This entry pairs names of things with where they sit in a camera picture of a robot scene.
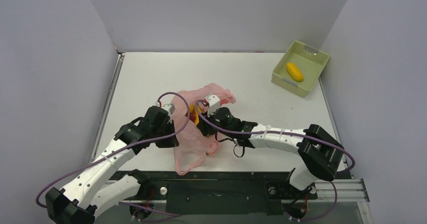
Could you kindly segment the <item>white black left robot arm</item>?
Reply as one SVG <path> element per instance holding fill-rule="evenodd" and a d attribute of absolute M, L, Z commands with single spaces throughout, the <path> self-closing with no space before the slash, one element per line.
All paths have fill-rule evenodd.
<path fill-rule="evenodd" d="M 176 147 L 172 104 L 151 106 L 145 116 L 123 125 L 104 151 L 76 178 L 61 189 L 51 188 L 45 195 L 47 213 L 55 223 L 94 223 L 112 206 L 129 198 L 149 195 L 148 178 L 133 170 L 117 182 L 104 186 L 121 166 L 152 142 L 157 147 Z"/>

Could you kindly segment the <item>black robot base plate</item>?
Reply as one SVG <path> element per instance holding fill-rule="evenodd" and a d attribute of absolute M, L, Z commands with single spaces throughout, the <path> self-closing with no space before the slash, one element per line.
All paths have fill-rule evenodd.
<path fill-rule="evenodd" d="M 148 181 L 146 194 L 129 201 L 162 203 L 177 214 L 282 214 L 291 203 L 317 199 L 311 191 L 288 184 L 288 172 L 190 172 L 180 176 L 170 171 L 141 171 Z"/>

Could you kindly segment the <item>pink plastic bag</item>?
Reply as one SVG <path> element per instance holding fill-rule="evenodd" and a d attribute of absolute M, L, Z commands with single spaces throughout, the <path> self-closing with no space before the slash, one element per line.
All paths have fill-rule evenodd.
<path fill-rule="evenodd" d="M 179 91 L 187 103 L 195 105 L 195 101 L 202 100 L 209 94 L 217 95 L 221 105 L 236 102 L 230 90 L 215 83 L 210 83 L 197 90 Z M 204 137 L 196 125 L 190 120 L 186 127 L 176 135 L 179 146 L 174 148 L 175 171 L 184 176 L 192 169 L 202 165 L 209 156 L 213 156 L 220 148 L 220 143 L 214 136 Z"/>

